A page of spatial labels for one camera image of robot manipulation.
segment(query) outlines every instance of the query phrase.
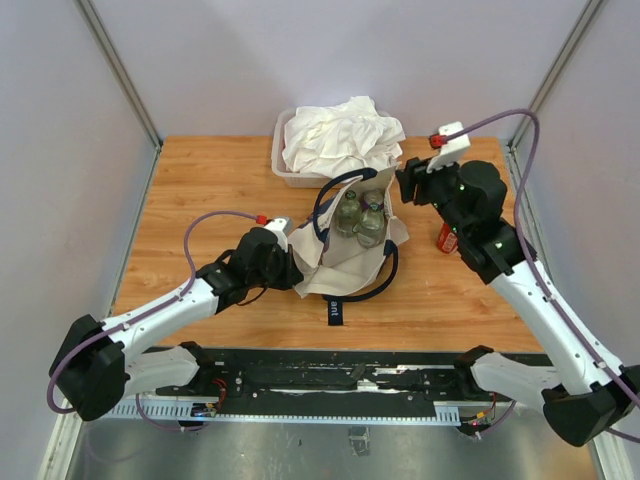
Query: white wall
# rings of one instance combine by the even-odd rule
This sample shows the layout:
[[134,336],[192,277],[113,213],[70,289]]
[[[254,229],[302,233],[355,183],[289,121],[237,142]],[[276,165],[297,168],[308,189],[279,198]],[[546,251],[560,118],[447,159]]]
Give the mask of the white wall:
[[608,2],[541,112],[529,184],[554,280],[626,364],[640,363],[638,45],[640,4]]
[[425,134],[528,105],[585,0],[94,3],[162,135],[270,134],[352,95]]
[[0,0],[0,465],[32,479],[47,372],[106,313],[153,148],[73,2]]

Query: red can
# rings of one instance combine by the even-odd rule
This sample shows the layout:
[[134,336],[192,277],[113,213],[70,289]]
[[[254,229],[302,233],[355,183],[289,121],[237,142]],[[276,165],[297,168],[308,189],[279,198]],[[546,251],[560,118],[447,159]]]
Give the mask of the red can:
[[458,238],[455,233],[451,231],[451,227],[446,223],[442,224],[436,246],[444,253],[453,253],[458,249]]

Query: metal floor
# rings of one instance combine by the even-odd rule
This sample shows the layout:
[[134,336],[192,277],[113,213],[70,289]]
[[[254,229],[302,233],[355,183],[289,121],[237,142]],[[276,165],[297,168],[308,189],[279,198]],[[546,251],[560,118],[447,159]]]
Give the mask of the metal floor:
[[598,478],[587,447],[563,443],[524,408],[481,442],[453,427],[389,425],[370,427],[365,445],[353,426],[216,422],[181,434],[101,420],[83,427],[67,480]]

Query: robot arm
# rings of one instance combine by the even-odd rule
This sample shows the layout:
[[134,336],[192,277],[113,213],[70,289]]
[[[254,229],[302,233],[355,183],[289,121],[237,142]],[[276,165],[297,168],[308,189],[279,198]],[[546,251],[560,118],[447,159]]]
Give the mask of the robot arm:
[[[454,131],[462,128],[460,124],[452,127]],[[640,366],[624,367],[593,336],[536,261],[552,294],[551,298],[545,296],[525,260],[515,229],[501,218],[507,187],[498,170],[482,161],[461,166],[457,162],[466,146],[447,146],[445,158],[412,159],[404,170],[396,172],[402,201],[436,208],[457,236],[462,261],[513,306],[555,368],[524,366],[484,346],[462,355],[455,366],[470,396],[482,391],[504,394],[542,412],[568,443],[584,445],[633,406],[603,367],[608,366],[637,393]],[[528,248],[535,256],[533,248]],[[550,300],[563,307],[604,359],[603,364],[596,364]]]
[[[76,320],[49,374],[53,376],[74,348],[96,339],[74,356],[56,381],[78,415],[85,421],[95,420],[124,396],[168,385],[201,383],[198,377],[206,375],[203,367],[210,360],[195,343],[144,352],[176,330],[243,302],[252,288],[287,290],[301,282],[302,274],[287,243],[289,229],[287,218],[276,218],[264,228],[252,228],[235,250],[202,267],[193,281],[174,291],[102,322],[90,315]],[[134,323],[140,316],[144,318]],[[119,325],[123,328],[104,335]]]

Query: wooden table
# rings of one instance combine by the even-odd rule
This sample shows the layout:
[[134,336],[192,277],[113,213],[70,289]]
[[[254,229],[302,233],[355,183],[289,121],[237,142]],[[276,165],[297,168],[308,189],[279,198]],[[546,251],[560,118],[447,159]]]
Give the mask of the wooden table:
[[[425,138],[403,142],[403,159],[425,158]],[[116,313],[140,306],[183,282],[184,231],[210,210],[240,210],[269,217],[287,215],[300,224],[310,213],[315,189],[288,187],[271,172],[270,137],[169,137],[157,166]],[[508,183],[495,138],[476,138],[466,158],[494,162]],[[327,305],[317,295],[301,300],[295,291],[269,290],[246,307],[194,323],[165,345],[194,340],[203,346],[348,348],[455,351],[485,344],[501,351],[541,351],[513,309],[486,287],[457,254],[435,247],[442,225],[431,207],[400,202],[393,209],[411,238],[400,246],[399,271],[380,296],[345,305],[345,325],[327,326]],[[513,197],[505,205],[513,217]],[[210,263],[255,224],[214,217],[191,238],[196,265]],[[386,278],[382,272],[380,278]]]

